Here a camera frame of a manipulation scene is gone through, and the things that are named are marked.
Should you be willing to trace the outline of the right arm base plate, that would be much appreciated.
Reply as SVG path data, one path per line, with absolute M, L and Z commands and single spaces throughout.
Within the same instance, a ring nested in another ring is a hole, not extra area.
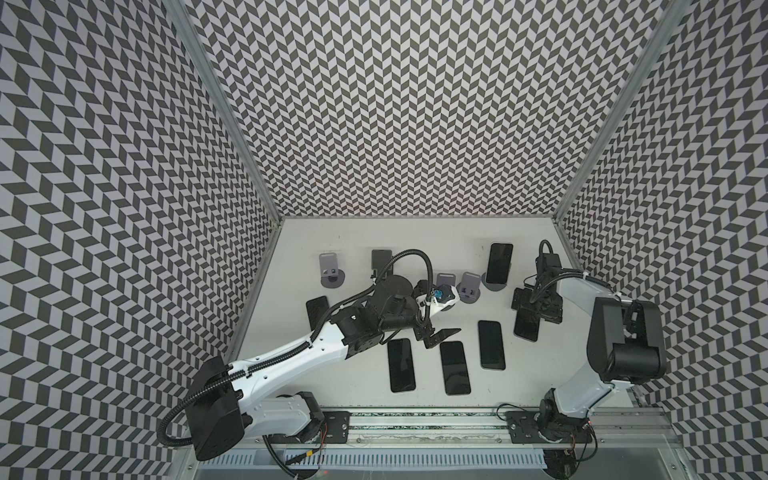
M 594 437 L 587 418 L 555 413 L 540 420 L 541 413 L 508 411 L 504 414 L 513 444 L 592 444 Z

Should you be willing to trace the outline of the grey round-base phone stand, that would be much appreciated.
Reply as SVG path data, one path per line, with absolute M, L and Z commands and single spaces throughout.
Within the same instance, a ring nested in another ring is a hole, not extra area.
M 343 285 L 346 274 L 340 269 L 338 256 L 334 252 L 319 255 L 320 283 L 324 288 L 336 289 Z

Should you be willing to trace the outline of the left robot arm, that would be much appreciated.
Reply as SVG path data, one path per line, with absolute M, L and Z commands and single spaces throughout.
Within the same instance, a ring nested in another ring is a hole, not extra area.
M 457 288 L 443 284 L 428 292 L 427 285 L 413 286 L 391 275 L 350 305 L 327 310 L 318 332 L 231 364 L 219 357 L 206 361 L 193 377 L 183 408 L 196 459 L 216 458 L 248 435 L 308 442 L 321 429 L 322 410 L 313 394 L 281 397 L 280 389 L 381 345 L 389 332 L 410 329 L 428 348 L 456 334 L 455 329 L 435 330 L 430 317 L 458 302 Z

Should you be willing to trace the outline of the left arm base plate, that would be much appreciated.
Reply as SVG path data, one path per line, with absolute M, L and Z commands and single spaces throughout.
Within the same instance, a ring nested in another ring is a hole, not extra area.
M 346 444 L 348 440 L 351 413 L 345 410 L 325 410 L 322 418 L 313 415 L 309 423 L 295 435 L 270 435 L 276 444 Z

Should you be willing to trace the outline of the black phone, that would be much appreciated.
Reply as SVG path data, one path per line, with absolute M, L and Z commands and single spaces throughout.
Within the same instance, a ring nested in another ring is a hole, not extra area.
M 390 390 L 393 393 L 410 392 L 416 388 L 411 343 L 408 339 L 395 339 L 387 344 Z
M 521 339 L 537 342 L 539 338 L 540 318 L 529 310 L 519 310 L 516 314 L 513 334 Z
M 447 395 L 469 395 L 471 383 L 464 346 L 460 341 L 440 344 L 444 389 Z
M 496 321 L 478 322 L 480 364 L 484 369 L 503 371 L 506 369 L 503 332 Z
M 319 324 L 325 312 L 330 308 L 328 298 L 320 296 L 308 300 L 305 303 L 310 330 L 313 331 Z
M 485 279 L 491 285 L 506 284 L 514 246 L 510 243 L 493 243 L 490 247 Z

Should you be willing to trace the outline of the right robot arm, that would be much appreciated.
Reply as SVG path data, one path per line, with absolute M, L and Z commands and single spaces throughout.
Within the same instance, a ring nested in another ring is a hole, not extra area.
M 533 418 L 545 442 L 572 440 L 587 430 L 589 414 L 612 394 L 662 378 L 667 356 L 659 307 L 633 300 L 608 282 L 565 268 L 544 241 L 536 257 L 535 283 L 517 288 L 515 336 L 535 342 L 540 322 L 559 324 L 564 301 L 590 316 L 586 363 L 564 384 L 549 389 Z

